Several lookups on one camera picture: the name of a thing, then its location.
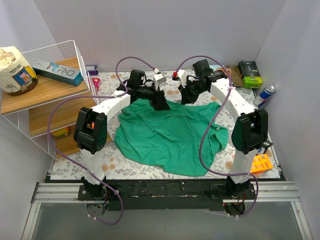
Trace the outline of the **green garment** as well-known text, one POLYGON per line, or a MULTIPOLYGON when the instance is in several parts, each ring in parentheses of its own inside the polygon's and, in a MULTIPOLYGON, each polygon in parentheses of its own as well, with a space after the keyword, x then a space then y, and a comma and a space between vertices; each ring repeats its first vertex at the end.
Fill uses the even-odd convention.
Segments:
POLYGON ((139 99, 124 108, 118 115, 116 146, 137 163, 175 175, 204 176, 229 140, 227 128, 211 123, 220 105, 168 105, 170 110, 155 111, 139 99))

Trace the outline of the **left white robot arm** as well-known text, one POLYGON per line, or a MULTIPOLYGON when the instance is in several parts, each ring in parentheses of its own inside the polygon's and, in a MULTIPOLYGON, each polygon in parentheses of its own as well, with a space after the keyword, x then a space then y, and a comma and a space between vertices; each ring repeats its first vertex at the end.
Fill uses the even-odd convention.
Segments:
POLYGON ((101 200, 107 194, 106 187, 100 183, 105 179, 100 151, 107 142, 108 120, 138 99, 149 101, 156 111, 169 110, 165 93, 160 90, 160 86, 165 84, 166 77, 162 72, 155 72, 152 79, 147 79, 144 71, 134 69, 129 79, 116 88, 115 98, 108 98, 92 108, 80 109, 73 139, 83 156, 87 172, 81 181, 85 191, 95 200, 101 200))

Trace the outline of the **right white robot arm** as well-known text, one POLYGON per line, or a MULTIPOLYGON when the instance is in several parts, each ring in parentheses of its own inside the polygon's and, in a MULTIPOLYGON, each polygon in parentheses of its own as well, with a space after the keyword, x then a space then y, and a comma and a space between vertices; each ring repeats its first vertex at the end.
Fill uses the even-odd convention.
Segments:
POLYGON ((174 81, 179 81, 181 103, 193 104, 201 93, 209 92, 221 101, 220 108, 226 108, 233 118, 235 125, 231 141, 235 147, 235 158, 224 186, 215 187, 217 195, 237 199, 249 190, 251 167, 258 150, 268 138, 268 113, 257 109, 248 103, 233 87, 231 74, 222 66, 214 71, 210 68, 210 57, 203 56, 202 60, 193 64, 196 75, 195 81, 190 81, 185 71, 177 68, 172 75, 174 81))

